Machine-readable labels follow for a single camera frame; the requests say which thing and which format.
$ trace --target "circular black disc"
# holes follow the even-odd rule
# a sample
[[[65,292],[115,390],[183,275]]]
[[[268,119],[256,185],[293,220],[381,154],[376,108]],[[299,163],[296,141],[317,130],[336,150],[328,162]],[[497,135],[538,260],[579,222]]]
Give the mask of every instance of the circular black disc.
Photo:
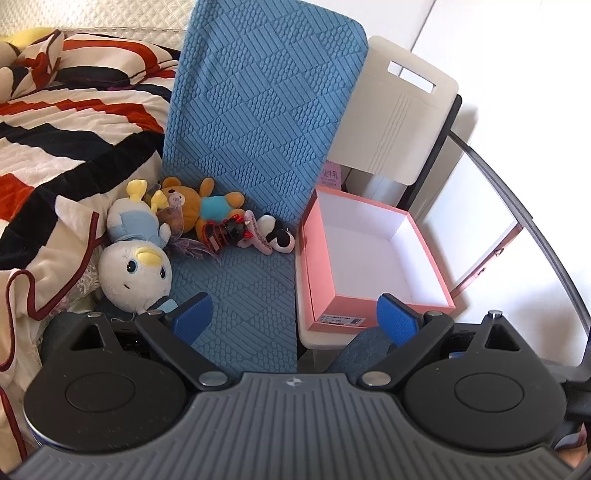
[[[44,366],[24,409],[41,442],[90,453],[149,442],[176,422],[185,402],[182,380],[164,365],[91,349]]]
[[[423,367],[408,380],[403,402],[426,433],[479,452],[546,442],[566,410],[563,390],[539,359],[488,349]]]

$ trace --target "blue pad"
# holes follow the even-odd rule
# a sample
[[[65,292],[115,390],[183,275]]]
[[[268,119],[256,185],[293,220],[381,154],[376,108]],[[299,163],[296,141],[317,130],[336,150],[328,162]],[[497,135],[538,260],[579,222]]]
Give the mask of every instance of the blue pad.
[[[180,58],[164,174],[291,229],[300,221],[367,54],[361,25],[297,0],[199,0]],[[213,297],[194,346],[231,372],[296,368],[294,256],[227,247],[221,267],[173,258],[171,296]]]
[[[378,298],[376,315],[378,324],[396,346],[406,343],[423,326],[422,315],[411,310],[389,293],[385,293]]]
[[[191,345],[212,322],[212,298],[207,294],[197,294],[166,316],[171,320],[173,333]]]

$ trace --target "plush toy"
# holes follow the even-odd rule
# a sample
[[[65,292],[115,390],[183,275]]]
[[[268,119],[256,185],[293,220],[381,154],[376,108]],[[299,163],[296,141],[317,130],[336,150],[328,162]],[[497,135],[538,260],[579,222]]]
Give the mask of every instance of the plush toy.
[[[273,250],[282,254],[290,253],[296,246],[296,240],[291,232],[283,225],[281,220],[276,219],[270,213],[266,213],[256,221],[261,234]]]
[[[290,253],[296,246],[296,240],[290,231],[284,227],[281,220],[276,220],[270,213],[266,213],[258,220],[250,210],[244,213],[244,224],[247,233],[237,243],[241,248],[254,246],[264,255],[271,255],[273,250],[282,254]]]
[[[192,238],[181,237],[184,231],[183,196],[179,192],[174,192],[169,194],[168,199],[165,198],[165,200],[167,200],[168,206],[157,207],[156,211],[160,224],[167,224],[170,227],[170,238],[165,252],[167,254],[178,253],[198,260],[203,258],[204,253],[207,253],[219,262],[215,252],[204,243]]]
[[[131,313],[143,313],[161,304],[173,303],[170,310],[176,307],[168,299],[172,270],[163,251],[170,227],[160,225],[155,213],[167,201],[158,191],[150,208],[141,200],[147,187],[145,180],[132,180],[127,184],[129,198],[113,203],[107,215],[113,244],[99,259],[99,282],[105,296],[115,307]]]
[[[163,297],[168,300],[172,276],[164,251],[145,240],[115,242],[99,260],[103,293],[125,312],[143,313]]]
[[[48,27],[27,28],[26,30],[21,30],[10,37],[0,37],[0,41],[10,43],[11,45],[14,45],[19,51],[23,51],[29,45],[32,45],[37,40],[48,36],[54,31],[55,28]]]
[[[204,179],[199,192],[196,192],[190,187],[183,186],[176,177],[169,177],[162,182],[162,191],[167,198],[173,193],[181,194],[184,232],[187,233],[194,228],[202,242],[203,227],[207,222],[221,223],[235,215],[244,215],[244,210],[240,208],[244,205],[244,195],[230,192],[211,197],[214,185],[213,179]]]
[[[132,180],[127,184],[129,198],[116,200],[107,215],[107,230],[113,242],[122,240],[143,240],[164,248],[170,238],[170,227],[159,225],[156,210],[168,205],[162,191],[157,191],[151,199],[150,208],[142,201],[148,182]]]
[[[208,221],[203,225],[202,236],[203,243],[217,254],[227,245],[238,245],[245,238],[251,238],[252,233],[248,231],[248,222],[244,221],[244,217],[236,214],[220,223]]]

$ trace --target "striped blanket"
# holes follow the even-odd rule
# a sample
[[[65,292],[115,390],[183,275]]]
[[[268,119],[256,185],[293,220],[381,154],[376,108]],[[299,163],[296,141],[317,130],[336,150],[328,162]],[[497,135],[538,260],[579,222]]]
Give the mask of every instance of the striped blanket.
[[[84,273],[127,182],[158,179],[178,58],[165,48],[93,35],[62,38],[55,48],[61,33],[54,34],[51,48],[43,47],[46,38],[21,53],[5,86],[11,100],[0,104],[4,471],[34,444],[22,396],[40,368],[41,320]]]

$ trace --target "yellow plush toy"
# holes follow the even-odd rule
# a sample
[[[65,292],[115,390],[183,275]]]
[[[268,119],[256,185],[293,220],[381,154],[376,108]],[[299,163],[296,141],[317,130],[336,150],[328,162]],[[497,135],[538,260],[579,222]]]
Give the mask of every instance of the yellow plush toy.
[[[26,30],[21,30],[10,37],[0,37],[0,41],[10,43],[10,45],[14,45],[18,51],[23,51],[40,38],[48,36],[54,30],[55,28],[48,27],[27,28]]]

